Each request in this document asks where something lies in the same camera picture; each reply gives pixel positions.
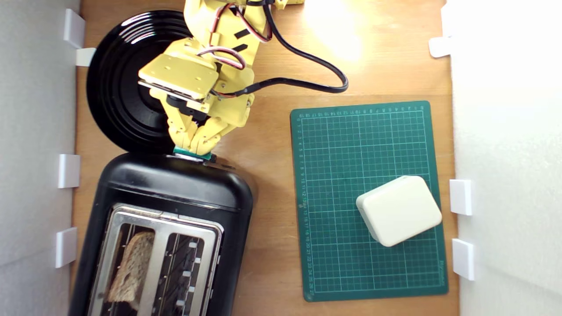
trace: slice of bread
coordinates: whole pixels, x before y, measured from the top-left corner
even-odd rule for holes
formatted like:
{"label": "slice of bread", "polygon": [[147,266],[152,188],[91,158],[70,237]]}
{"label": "slice of bread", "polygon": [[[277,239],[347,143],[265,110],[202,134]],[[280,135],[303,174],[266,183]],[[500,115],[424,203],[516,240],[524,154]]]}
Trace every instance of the slice of bread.
{"label": "slice of bread", "polygon": [[133,309],[138,310],[153,243],[153,232],[140,232],[131,238],[125,247],[121,267],[117,270],[107,301],[128,302]]}

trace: toaster slot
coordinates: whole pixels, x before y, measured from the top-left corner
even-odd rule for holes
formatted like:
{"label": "toaster slot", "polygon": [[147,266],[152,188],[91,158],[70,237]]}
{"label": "toaster slot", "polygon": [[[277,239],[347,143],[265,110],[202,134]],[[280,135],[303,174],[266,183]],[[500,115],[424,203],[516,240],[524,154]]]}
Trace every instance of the toaster slot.
{"label": "toaster slot", "polygon": [[197,282],[204,246],[200,238],[170,235],[158,280],[155,315],[189,315],[195,292],[206,288],[204,277]]}
{"label": "toaster slot", "polygon": [[89,315],[205,315],[222,235],[206,220],[117,207]]}

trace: black tape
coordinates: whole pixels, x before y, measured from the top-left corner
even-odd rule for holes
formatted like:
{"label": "black tape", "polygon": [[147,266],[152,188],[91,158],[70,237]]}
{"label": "black tape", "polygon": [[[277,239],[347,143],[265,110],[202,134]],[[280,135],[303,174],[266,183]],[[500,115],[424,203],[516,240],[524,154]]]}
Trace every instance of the black tape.
{"label": "black tape", "polygon": [[247,1],[246,5],[254,7],[262,7],[268,4],[274,4],[275,0]]}

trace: wooden surface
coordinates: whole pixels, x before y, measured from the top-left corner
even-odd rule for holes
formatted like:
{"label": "wooden surface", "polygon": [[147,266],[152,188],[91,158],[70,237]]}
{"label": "wooden surface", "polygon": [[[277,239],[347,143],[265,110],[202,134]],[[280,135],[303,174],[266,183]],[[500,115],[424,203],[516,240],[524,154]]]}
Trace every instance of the wooden surface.
{"label": "wooden surface", "polygon": [[[256,93],[245,128],[219,144],[216,154],[255,175],[260,187],[234,303],[236,316],[274,315],[458,315],[459,284],[451,268],[456,218],[449,211],[448,180],[454,177],[450,65],[429,56],[427,42],[441,35],[439,9],[445,0],[306,0],[275,12],[287,41],[333,62],[349,76],[345,94],[328,95],[277,86]],[[116,24],[137,13],[183,9],[176,0],[82,0],[86,47],[95,47]],[[298,76],[338,84],[328,71],[290,54],[279,43],[263,45],[256,80]],[[97,128],[78,70],[78,133],[81,186],[75,191],[73,224],[79,251],[103,167],[123,151]],[[437,169],[443,205],[450,292],[444,296],[306,303],[302,298],[297,243],[289,113],[301,107],[428,100],[432,105]]]}

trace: cutting mat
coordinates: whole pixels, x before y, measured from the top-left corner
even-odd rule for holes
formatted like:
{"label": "cutting mat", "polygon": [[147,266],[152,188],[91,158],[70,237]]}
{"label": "cutting mat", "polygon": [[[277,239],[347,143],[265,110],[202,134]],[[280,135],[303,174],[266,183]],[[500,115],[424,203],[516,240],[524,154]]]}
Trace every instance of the cutting mat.
{"label": "cutting mat", "polygon": [[402,175],[423,177],[440,205],[429,103],[293,110],[291,131],[305,300],[445,294],[442,224],[387,248],[355,206]]}

